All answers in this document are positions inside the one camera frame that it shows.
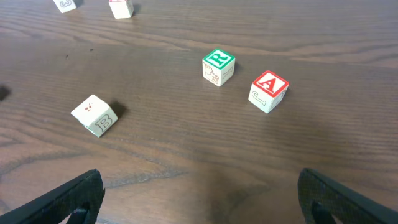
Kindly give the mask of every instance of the black object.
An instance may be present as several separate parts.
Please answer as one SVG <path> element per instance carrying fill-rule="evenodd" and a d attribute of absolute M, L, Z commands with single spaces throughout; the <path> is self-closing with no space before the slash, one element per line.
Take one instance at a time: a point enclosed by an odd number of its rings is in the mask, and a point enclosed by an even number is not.
<path fill-rule="evenodd" d="M 1 224 L 55 224 L 68 215 L 67 224 L 94 224 L 103 197 L 103 183 L 98 170 L 74 178 L 37 199 L 0 216 Z"/>
<path fill-rule="evenodd" d="M 398 212 L 382 206 L 315 170 L 298 179 L 298 200 L 307 224 L 396 224 Z"/>

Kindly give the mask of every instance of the block top face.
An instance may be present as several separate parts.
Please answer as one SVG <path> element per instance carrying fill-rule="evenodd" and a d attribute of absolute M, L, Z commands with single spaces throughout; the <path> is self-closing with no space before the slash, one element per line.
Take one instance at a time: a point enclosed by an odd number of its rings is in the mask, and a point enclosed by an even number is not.
<path fill-rule="evenodd" d="M 212 51 L 204 58 L 206 62 L 218 69 L 223 69 L 234 59 L 234 56 L 221 49 L 214 49 L 214 51 Z"/>
<path fill-rule="evenodd" d="M 83 125 L 89 126 L 92 122 L 98 119 L 107 109 L 109 105 L 95 95 L 91 95 L 78 107 L 76 107 L 71 114 L 79 120 Z"/>
<path fill-rule="evenodd" d="M 271 97 L 277 96 L 284 88 L 289 85 L 286 80 L 270 70 L 260 75 L 260 77 L 258 77 L 253 84 L 255 84 L 258 88 L 266 92 Z"/>

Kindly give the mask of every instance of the toy cube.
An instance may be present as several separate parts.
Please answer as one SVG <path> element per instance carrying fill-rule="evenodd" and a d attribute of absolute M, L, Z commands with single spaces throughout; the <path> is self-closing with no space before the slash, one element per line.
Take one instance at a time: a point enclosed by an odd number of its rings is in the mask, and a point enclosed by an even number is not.
<path fill-rule="evenodd" d="M 264 72 L 251 85 L 249 101 L 265 113 L 282 101 L 289 83 L 272 71 Z"/>
<path fill-rule="evenodd" d="M 54 3 L 62 13 L 76 9 L 76 4 L 73 0 L 54 0 Z"/>
<path fill-rule="evenodd" d="M 111 107 L 95 95 L 87 98 L 71 114 L 97 137 L 118 120 Z"/>
<path fill-rule="evenodd" d="M 216 86 L 223 85 L 234 74 L 235 57 L 221 49 L 214 49 L 203 58 L 203 77 Z"/>
<path fill-rule="evenodd" d="M 130 18 L 134 12 L 131 0 L 109 0 L 109 6 L 115 19 Z"/>

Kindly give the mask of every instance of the alphabet block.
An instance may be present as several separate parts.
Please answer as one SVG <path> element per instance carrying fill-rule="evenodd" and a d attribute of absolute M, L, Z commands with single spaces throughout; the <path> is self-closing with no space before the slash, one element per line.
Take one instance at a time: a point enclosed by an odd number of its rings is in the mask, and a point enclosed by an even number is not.
<path fill-rule="evenodd" d="M 71 114 L 97 137 L 118 120 L 111 107 L 95 95 L 87 98 Z"/>
<path fill-rule="evenodd" d="M 73 0 L 54 0 L 54 3 L 62 13 L 76 9 L 76 4 Z"/>
<path fill-rule="evenodd" d="M 272 71 L 264 72 L 251 85 L 249 101 L 269 113 L 285 96 L 289 83 Z"/>
<path fill-rule="evenodd" d="M 131 0 L 109 0 L 109 6 L 115 19 L 130 18 L 134 12 Z"/>
<path fill-rule="evenodd" d="M 203 58 L 203 77 L 215 84 L 223 85 L 234 74 L 235 57 L 221 49 L 214 49 Z"/>

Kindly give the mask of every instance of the brown wood surface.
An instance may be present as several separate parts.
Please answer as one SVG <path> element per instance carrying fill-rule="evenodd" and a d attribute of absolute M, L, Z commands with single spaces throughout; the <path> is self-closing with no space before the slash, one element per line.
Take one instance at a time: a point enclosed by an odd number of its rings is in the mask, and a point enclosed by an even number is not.
<path fill-rule="evenodd" d="M 396 0 L 0 1 L 0 214 L 98 169 L 98 223 L 303 223 L 304 167 L 398 210 Z M 222 87 L 215 47 L 236 57 Z M 273 70 L 270 114 L 248 101 Z M 120 120 L 97 138 L 91 94 Z"/>

